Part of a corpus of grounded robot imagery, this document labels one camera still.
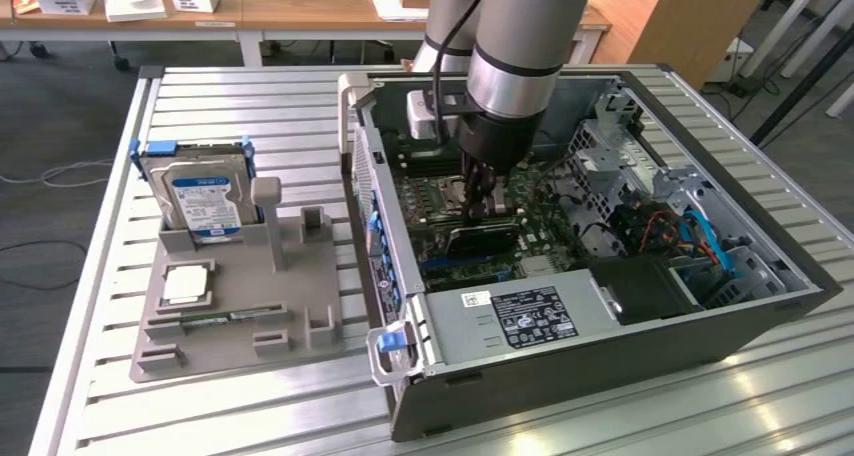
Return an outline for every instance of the black tube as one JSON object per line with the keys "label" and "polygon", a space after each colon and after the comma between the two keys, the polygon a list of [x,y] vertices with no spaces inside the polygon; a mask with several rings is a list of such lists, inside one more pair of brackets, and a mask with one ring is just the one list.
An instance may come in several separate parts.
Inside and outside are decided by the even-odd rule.
{"label": "black tube", "polygon": [[816,83],[818,83],[818,80],[822,79],[825,73],[830,70],[833,65],[837,64],[837,61],[840,61],[840,58],[849,50],[852,45],[854,45],[854,25],[852,25],[849,30],[845,32],[845,35],[842,36],[840,41],[837,41],[837,44],[834,44],[833,48],[830,48],[830,51],[828,51],[828,54],[825,54],[810,73],[804,77],[804,80],[801,80],[801,83],[792,91],[792,94],[780,104],[780,106],[774,110],[774,113],[772,113],[772,116],[769,116],[769,119],[765,120],[765,123],[762,123],[760,129],[757,129],[757,132],[753,133],[753,136],[750,138],[753,144],[758,145],[762,140],[768,138],[780,122],[784,120],[789,112],[794,109],[798,102],[801,102],[801,99],[804,98],[806,93],[810,92],[810,89],[813,89],[813,86],[816,86]]}
{"label": "black tube", "polygon": [[445,41],[442,41],[442,46],[437,50],[437,62],[433,65],[433,107],[434,107],[434,119],[437,126],[437,139],[439,141],[439,146],[445,146],[451,139],[451,135],[449,134],[449,128],[445,124],[445,115],[442,114],[442,105],[445,104],[445,98],[442,97],[442,61],[445,59],[445,53],[449,50],[449,46],[451,45],[451,41],[457,37],[457,33],[459,33],[461,29],[466,25],[466,21],[471,17],[471,13],[475,12],[478,5],[481,4],[481,0],[474,0],[469,9],[459,17],[459,21],[449,31],[447,36],[445,37]]}

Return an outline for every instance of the power supply label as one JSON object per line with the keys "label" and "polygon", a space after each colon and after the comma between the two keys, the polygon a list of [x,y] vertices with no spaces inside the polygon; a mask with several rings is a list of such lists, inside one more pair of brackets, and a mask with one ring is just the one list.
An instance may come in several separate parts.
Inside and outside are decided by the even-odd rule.
{"label": "power supply label", "polygon": [[187,228],[201,236],[218,237],[241,229],[238,206],[229,200],[231,181],[223,176],[173,180]]}
{"label": "power supply label", "polygon": [[493,307],[515,349],[578,336],[554,286],[493,296]]}

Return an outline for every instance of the wooden table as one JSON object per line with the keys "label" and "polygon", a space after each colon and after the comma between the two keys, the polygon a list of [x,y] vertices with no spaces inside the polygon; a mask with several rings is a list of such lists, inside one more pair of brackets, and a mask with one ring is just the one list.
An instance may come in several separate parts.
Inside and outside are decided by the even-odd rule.
{"label": "wooden table", "polygon": [[[247,37],[265,40],[421,40],[425,22],[389,22],[371,0],[243,0]],[[612,23],[588,7],[576,32],[570,63],[589,63]]]}
{"label": "wooden table", "polygon": [[[108,23],[102,1],[86,16],[11,14],[0,5],[0,41],[237,41],[246,66],[263,66],[265,40],[421,40],[425,22],[389,22],[377,16],[371,0],[222,0],[215,13],[175,11],[170,17]],[[572,63],[588,63],[610,23],[589,8],[576,33]]]}

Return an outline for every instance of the gray carpet floor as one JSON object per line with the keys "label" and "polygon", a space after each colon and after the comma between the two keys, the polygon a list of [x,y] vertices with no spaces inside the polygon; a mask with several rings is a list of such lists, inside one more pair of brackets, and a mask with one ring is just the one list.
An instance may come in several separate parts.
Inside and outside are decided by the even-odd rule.
{"label": "gray carpet floor", "polygon": [[[745,40],[758,46],[784,12],[777,6],[757,13],[745,29]],[[777,54],[797,36],[793,29]],[[106,43],[47,42],[54,57],[36,60],[23,49],[14,61],[0,63],[0,174],[31,178],[42,171],[75,161],[110,158],[115,154],[135,84],[135,73],[114,69]],[[7,43],[10,50],[16,44]],[[397,44],[398,57],[413,57],[417,43]],[[241,64],[235,44],[177,42],[121,43],[133,65],[234,66]],[[338,63],[357,64],[359,44],[339,42]],[[382,61],[382,49],[369,48],[369,63]],[[286,47],[267,64],[325,64],[327,43],[302,41]],[[737,120],[750,135],[789,94],[809,62],[792,80],[774,78],[782,95],[762,92]],[[854,69],[854,54],[846,55],[832,73],[796,108],[797,114]],[[849,226],[854,227],[850,194],[854,159],[854,108],[842,119],[830,119],[824,109],[848,85],[804,117],[769,154],[796,180]],[[710,96],[726,112],[738,111],[745,100],[732,95]],[[107,174],[107,168],[75,172],[66,181],[84,181]],[[70,239],[88,244],[104,185],[55,189],[0,183],[0,245],[44,239]],[[54,284],[74,278],[82,258],[74,248],[43,246],[0,253],[0,278]],[[74,286],[56,291],[26,290],[0,283],[0,454],[24,454],[30,446],[50,374],[20,374],[15,368],[51,367],[56,357]]]}

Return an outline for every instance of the aluminum slotted table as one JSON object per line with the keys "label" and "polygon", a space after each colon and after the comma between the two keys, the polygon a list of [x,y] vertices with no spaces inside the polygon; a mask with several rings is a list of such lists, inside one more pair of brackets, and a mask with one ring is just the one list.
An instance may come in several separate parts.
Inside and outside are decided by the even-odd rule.
{"label": "aluminum slotted table", "polygon": [[[394,67],[173,68],[142,75],[32,446],[34,455],[778,454],[854,447],[854,239],[686,83],[629,69],[846,291],[724,362],[397,444],[370,378],[369,329],[338,159],[337,80]],[[673,165],[681,151],[645,121]],[[281,215],[334,218],[346,352],[291,368],[137,384],[130,355],[159,224],[133,138],[250,136]]]}

